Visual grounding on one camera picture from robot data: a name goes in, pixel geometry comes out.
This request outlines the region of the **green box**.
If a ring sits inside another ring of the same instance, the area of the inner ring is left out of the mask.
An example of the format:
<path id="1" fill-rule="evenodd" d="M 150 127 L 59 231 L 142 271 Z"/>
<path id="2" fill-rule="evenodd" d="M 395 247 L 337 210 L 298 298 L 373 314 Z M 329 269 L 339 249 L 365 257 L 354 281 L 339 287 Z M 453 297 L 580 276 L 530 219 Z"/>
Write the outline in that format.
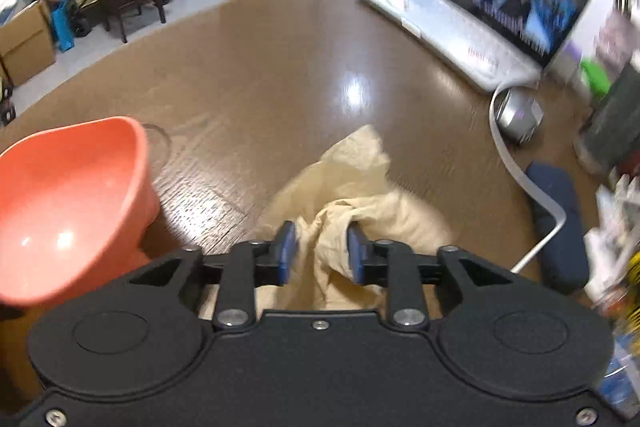
<path id="1" fill-rule="evenodd" d="M 592 58 L 582 60 L 580 68 L 582 69 L 582 79 L 585 81 L 591 96 L 597 101 L 603 100 L 612 86 L 606 70 L 598 61 Z"/>

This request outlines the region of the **orange footed bowl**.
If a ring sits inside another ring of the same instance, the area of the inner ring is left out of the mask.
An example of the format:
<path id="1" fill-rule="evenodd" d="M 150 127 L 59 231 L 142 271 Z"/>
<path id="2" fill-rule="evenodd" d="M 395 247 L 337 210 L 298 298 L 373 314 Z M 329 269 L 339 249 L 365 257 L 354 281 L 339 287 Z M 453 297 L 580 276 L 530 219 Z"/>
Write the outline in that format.
<path id="1" fill-rule="evenodd" d="M 21 139 L 1 155 L 2 303 L 62 303 L 143 267 L 140 243 L 159 212 L 139 121 L 108 117 Z"/>

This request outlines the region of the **cardboard box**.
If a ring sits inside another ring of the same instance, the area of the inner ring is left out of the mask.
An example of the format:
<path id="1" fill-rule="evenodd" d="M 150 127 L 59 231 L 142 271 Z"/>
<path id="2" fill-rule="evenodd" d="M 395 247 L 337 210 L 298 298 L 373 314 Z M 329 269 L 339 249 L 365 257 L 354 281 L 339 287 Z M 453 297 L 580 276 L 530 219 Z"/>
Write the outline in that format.
<path id="1" fill-rule="evenodd" d="M 31 80 L 55 62 L 50 12 L 32 2 L 1 27 L 1 58 L 14 86 Z"/>

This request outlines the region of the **dark cylindrical speaker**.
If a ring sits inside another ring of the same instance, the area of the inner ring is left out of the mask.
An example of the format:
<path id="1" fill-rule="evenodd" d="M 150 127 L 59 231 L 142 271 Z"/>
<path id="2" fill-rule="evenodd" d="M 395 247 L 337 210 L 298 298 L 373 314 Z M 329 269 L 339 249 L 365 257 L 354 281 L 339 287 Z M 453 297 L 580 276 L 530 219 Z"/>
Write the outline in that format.
<path id="1" fill-rule="evenodd" d="M 574 142 L 588 172 L 607 176 L 639 153 L 639 52 L 634 52 Z"/>

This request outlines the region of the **silver laptop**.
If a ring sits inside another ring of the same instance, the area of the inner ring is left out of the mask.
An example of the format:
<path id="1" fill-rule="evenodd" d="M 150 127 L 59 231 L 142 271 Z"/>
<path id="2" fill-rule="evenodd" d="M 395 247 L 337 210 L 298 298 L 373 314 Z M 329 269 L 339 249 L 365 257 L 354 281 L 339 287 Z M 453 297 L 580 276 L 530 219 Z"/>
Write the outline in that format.
<path id="1" fill-rule="evenodd" d="M 486 93 L 537 81 L 589 0 L 362 0 Z"/>

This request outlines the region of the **computer mouse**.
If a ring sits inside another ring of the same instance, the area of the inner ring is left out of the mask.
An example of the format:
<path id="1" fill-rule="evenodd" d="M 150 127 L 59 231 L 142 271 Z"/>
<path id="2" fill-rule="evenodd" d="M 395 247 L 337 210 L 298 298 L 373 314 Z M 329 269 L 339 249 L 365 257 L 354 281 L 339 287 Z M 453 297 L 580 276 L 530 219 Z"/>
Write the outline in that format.
<path id="1" fill-rule="evenodd" d="M 524 88 L 511 88 L 495 110 L 500 132 L 511 142 L 523 144 L 533 138 L 544 121 L 544 111 Z"/>

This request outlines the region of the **beige cleaning cloth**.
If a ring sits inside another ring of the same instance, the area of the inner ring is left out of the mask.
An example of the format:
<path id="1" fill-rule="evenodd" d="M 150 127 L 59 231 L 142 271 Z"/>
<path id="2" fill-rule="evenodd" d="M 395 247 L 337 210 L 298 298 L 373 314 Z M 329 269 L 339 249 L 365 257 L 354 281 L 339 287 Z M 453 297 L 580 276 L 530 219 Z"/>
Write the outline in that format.
<path id="1" fill-rule="evenodd" d="M 435 254 L 454 236 L 442 214 L 387 178 L 390 158 L 373 127 L 363 126 L 323 153 L 271 199 L 255 234 L 271 239 L 283 222 L 296 228 L 298 251 L 284 286 L 256 289 L 256 309 L 386 308 L 385 291 L 360 286 L 350 269 L 349 223 L 369 239 L 393 239 L 418 254 Z"/>

